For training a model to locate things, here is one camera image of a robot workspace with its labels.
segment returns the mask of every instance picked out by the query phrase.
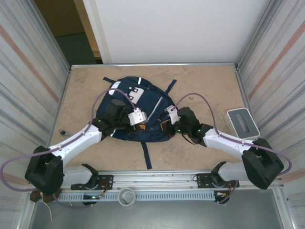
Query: wire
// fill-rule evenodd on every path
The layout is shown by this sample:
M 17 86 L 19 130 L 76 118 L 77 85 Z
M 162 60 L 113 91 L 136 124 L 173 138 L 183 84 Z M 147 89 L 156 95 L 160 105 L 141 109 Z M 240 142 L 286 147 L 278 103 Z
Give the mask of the wire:
M 222 204 L 222 203 L 224 203 L 228 198 L 230 198 L 230 196 L 234 193 L 234 191 L 235 191 L 237 185 L 238 185 L 238 180 L 236 180 L 236 183 L 235 183 L 235 185 L 234 185 L 234 188 L 233 188 L 232 192 L 230 192 L 229 195 L 228 195 L 226 198 L 224 198 L 222 201 L 218 201 L 217 203 L 218 203 L 218 204 Z
M 108 184 L 107 184 L 107 182 L 106 181 L 104 181 L 104 180 L 100 180 L 100 185 L 101 185 L 101 189 L 102 189 L 102 193 L 101 193 L 101 197 L 103 197 L 104 196 L 104 194 L 105 194 L 105 192 L 106 192 L 106 190 L 108 190 Z
M 48 209 L 50 211 L 51 221 L 53 221 L 51 208 L 49 207 L 49 205 L 46 202 L 44 202 L 44 200 L 43 200 L 43 193 L 42 192 L 40 192 L 40 196 L 42 198 L 42 201 L 43 201 L 44 205 L 48 207 Z
M 189 139 L 186 138 L 186 136 L 181 135 L 187 142 L 191 143 L 192 145 L 195 145 L 195 143 L 191 142 Z
M 90 122 L 89 122 L 87 128 L 84 130 L 83 133 L 81 133 L 80 135 L 78 135 L 76 138 L 74 138 L 74 139 L 72 139 L 71 141 L 69 141 L 69 142 L 63 144 L 63 145 L 61 146 L 62 148 L 64 148 L 64 147 L 70 145 L 71 143 L 77 141 L 78 139 L 80 139 L 80 138 L 84 135 L 84 133 L 86 133 L 86 132 L 89 130 L 89 128 L 90 128 L 90 126 L 92 125 L 92 122 L 93 122 L 94 107 L 95 107 L 96 103 L 98 102 L 98 100 L 101 98 L 101 96 L 102 96 L 103 94 L 105 94 L 105 93 L 108 92 L 108 91 L 112 91 L 112 90 L 118 91 L 118 92 L 120 92 L 122 95 L 124 95 L 124 96 L 127 98 L 127 100 L 130 102 L 130 104 L 132 105 L 133 109 L 134 109 L 134 110 L 136 109 L 136 107 L 135 107 L 135 105 L 132 103 L 131 99 L 130 99 L 123 91 L 121 91 L 120 89 L 117 89 L 117 88 L 109 88 L 109 89 L 103 91 L 103 92 L 95 99 L 95 101 L 94 101 L 94 103 L 93 103 L 93 105 L 92 105 L 92 108 L 91 108 L 91 120 L 90 120 Z M 54 152 L 54 151 L 56 151 L 56 150 L 59 150 L 59 149 L 60 149 L 60 148 L 58 147 L 58 148 L 54 148 L 54 149 L 47 150 L 47 151 L 44 151 L 44 152 L 40 152 L 40 153 L 36 153 L 36 154 L 30 154 L 30 155 L 25 155 L 25 156 L 18 156 L 18 157 L 14 157 L 14 158 L 11 158 L 11 159 L 7 160 L 6 162 L 4 162 L 4 163 L 0 166 L 0 180 L 2 181 L 2 183 L 3 183 L 6 187 L 8 187 L 9 189 L 11 189 L 11 190 L 13 190 L 13 191 L 17 191 L 17 192 L 32 192 L 32 191 L 37 190 L 36 188 L 24 188 L 24 189 L 22 189 L 22 188 L 16 188 L 16 187 L 11 186 L 11 185 L 5 180 L 5 177 L 4 177 L 4 167 L 5 167 L 8 163 L 10 163 L 10 162 L 12 162 L 12 161 L 21 160 L 21 159 L 26 159 L 26 158 L 31 158 L 31 157 L 34 157 L 34 156 L 42 156 L 42 155 L 45 155 L 45 154 L 52 153 L 52 152 Z
M 190 95 L 192 95 L 192 94 L 201 97 L 201 98 L 205 101 L 205 103 L 208 105 L 208 107 L 209 107 L 209 109 L 210 109 L 210 111 L 211 111 L 211 114 L 212 114 L 212 119 L 213 119 L 213 125 L 214 125 L 215 132 L 216 132 L 220 137 L 222 137 L 222 138 L 224 138 L 224 139 L 227 139 L 227 140 L 229 140 L 229 141 L 235 142 L 235 143 L 239 143 L 239 144 L 245 145 L 245 146 L 251 146 L 251 147 L 263 149 L 263 150 L 269 151 L 269 152 L 271 152 L 271 153 L 274 153 L 274 154 L 276 154 L 276 155 L 279 155 L 279 156 L 285 158 L 286 161 L 288 162 L 288 168 L 287 168 L 285 171 L 281 172 L 281 173 L 279 174 L 279 176 L 281 176 L 281 175 L 283 175 L 283 174 L 286 174 L 286 173 L 288 173 L 288 172 L 291 170 L 291 168 L 292 168 L 292 162 L 291 162 L 291 160 L 289 159 L 289 157 L 287 157 L 285 154 L 282 154 L 282 153 L 280 153 L 280 152 L 278 152 L 278 151 L 276 151 L 276 150 L 274 150 L 274 149 L 270 149 L 270 148 L 267 148 L 267 147 L 264 147 L 264 146 L 259 146 L 259 145 L 250 144 L 250 143 L 246 143 L 246 142 L 243 143 L 242 141 L 239 141 L 239 140 L 236 140 L 236 139 L 233 139 L 233 138 L 230 138 L 230 137 L 227 137 L 227 136 L 222 135 L 222 134 L 218 131 L 218 129 L 217 129 L 216 119 L 215 119 L 215 115 L 214 115 L 214 112 L 213 112 L 213 110 L 212 110 L 212 107 L 211 107 L 211 105 L 209 104 L 209 102 L 206 100 L 206 98 L 205 98 L 203 95 L 201 95 L 201 94 L 199 94 L 199 93 L 188 93 L 188 94 L 186 94 L 185 96 L 183 96 L 183 97 L 176 103 L 176 105 L 172 108 L 172 110 L 175 109 L 175 108 L 179 105 L 179 103 L 181 103 L 181 101 L 182 101 L 183 99 L 185 99 L 186 97 L 188 97 L 188 96 L 190 96 Z
M 231 192 L 232 191 L 232 185 L 231 185 L 230 181 L 228 182 L 228 186 L 229 186 L 229 192 Z
M 48 209 L 49 209 L 49 211 L 50 211 L 51 221 L 53 221 L 51 208 L 49 207 L 49 205 L 48 205 L 46 202 L 43 202 L 43 203 L 45 204 L 45 206 L 48 207 Z
M 65 193 L 63 190 L 61 191 L 63 194 L 65 194 L 66 195 L 66 197 L 68 198 L 68 200 L 69 200 L 69 203 L 70 203 L 70 205 L 72 206 L 72 203 L 71 203 L 71 200 L 70 200 L 70 197 L 69 197 L 69 195 L 67 194 L 67 193 Z

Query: corrugated metal wall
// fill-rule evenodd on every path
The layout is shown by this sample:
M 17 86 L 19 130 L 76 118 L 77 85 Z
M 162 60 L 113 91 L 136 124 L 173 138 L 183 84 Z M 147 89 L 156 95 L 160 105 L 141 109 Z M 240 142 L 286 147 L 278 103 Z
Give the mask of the corrugated metal wall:
M 282 0 L 240 74 L 263 138 L 288 155 L 283 181 L 305 228 L 305 1 Z
M 68 64 L 31 1 L 0 1 L 0 164 L 47 145 L 69 74 Z M 16 186 L 27 161 L 7 165 Z M 16 228 L 24 196 L 0 182 L 0 228 Z

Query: orange stripe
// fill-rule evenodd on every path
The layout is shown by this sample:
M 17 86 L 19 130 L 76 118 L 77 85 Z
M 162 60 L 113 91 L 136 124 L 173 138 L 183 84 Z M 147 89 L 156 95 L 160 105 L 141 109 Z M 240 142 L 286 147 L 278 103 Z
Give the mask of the orange stripe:
M 55 101 L 58 102 L 59 97 L 48 86 L 48 84 L 44 81 L 43 77 L 39 74 L 39 72 L 36 70 L 34 65 L 29 61 L 29 59 L 24 55 L 24 53 L 18 48 L 17 44 L 13 41 L 13 39 L 9 36 L 9 34 L 5 31 L 5 29 L 1 25 L 0 25 L 0 34 L 5 39 L 5 41 L 10 45 L 10 47 L 16 52 L 16 54 L 20 57 L 20 59 L 25 63 L 25 65 L 30 69 L 30 71 L 34 74 L 34 76 L 40 81 L 40 83 L 44 86 L 44 88 L 55 99 Z
M 4 176 L 4 178 L 7 182 L 12 182 L 12 183 L 19 184 L 19 185 L 24 185 L 24 186 L 29 185 L 26 180 L 21 179 L 19 177 L 16 177 L 14 175 L 11 175 L 11 174 L 8 174 L 8 173 L 3 173 L 3 176 Z
M 300 192 L 300 193 L 295 193 L 295 194 L 289 195 L 289 197 L 291 197 L 291 198 L 297 198 L 297 197 L 301 197 L 301 196 L 305 196 L 305 192 Z
M 262 76 L 258 84 L 255 86 L 253 91 L 249 94 L 249 99 L 253 97 L 255 92 L 258 90 L 258 88 L 262 85 L 262 83 L 267 79 L 267 77 L 270 75 L 270 73 L 274 70 L 274 68 L 277 66 L 277 64 L 280 62 L 280 60 L 286 55 L 286 53 L 291 49 L 291 47 L 295 44 L 295 42 L 300 38 L 300 36 L 305 31 L 305 21 L 302 23 L 302 25 L 297 29 L 297 31 L 294 33 L 294 35 L 290 38 L 286 46 L 283 48 L 282 52 L 279 54 L 279 56 L 276 58 L 276 60 L 272 63 L 272 65 L 268 68 L 268 70 L 265 72 L 265 74 Z
M 305 177 L 305 168 L 302 168 L 300 170 L 297 170 L 295 172 L 292 173 L 288 173 L 287 175 L 282 176 L 282 181 L 283 182 L 288 182 L 288 181 L 292 181 L 292 180 L 296 180 L 296 179 L 300 179 Z

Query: dark floor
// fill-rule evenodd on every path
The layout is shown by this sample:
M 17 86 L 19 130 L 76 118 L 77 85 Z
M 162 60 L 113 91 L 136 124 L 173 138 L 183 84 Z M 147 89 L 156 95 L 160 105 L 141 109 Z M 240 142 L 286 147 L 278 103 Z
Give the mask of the dark floor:
M 85 33 L 55 38 L 69 65 L 96 64 L 92 49 Z
M 67 209 L 37 203 L 30 229 L 282 229 L 272 190 L 237 190 L 226 206 L 213 201 L 148 201 L 127 208 L 98 202 Z

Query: wall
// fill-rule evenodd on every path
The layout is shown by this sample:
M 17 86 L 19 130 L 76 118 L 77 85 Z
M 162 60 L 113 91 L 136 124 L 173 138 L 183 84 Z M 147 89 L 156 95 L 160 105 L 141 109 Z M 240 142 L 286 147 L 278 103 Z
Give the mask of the wall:
M 299 228 L 305 228 L 305 1 L 282 0 L 240 66 L 263 138 L 288 155 L 282 177 Z
M 0 164 L 47 145 L 68 77 L 66 61 L 31 1 L 0 1 Z M 28 160 L 5 168 L 22 186 Z M 0 182 L 0 228 L 16 228 L 24 196 Z
M 235 62 L 270 0 L 83 0 L 104 63 Z

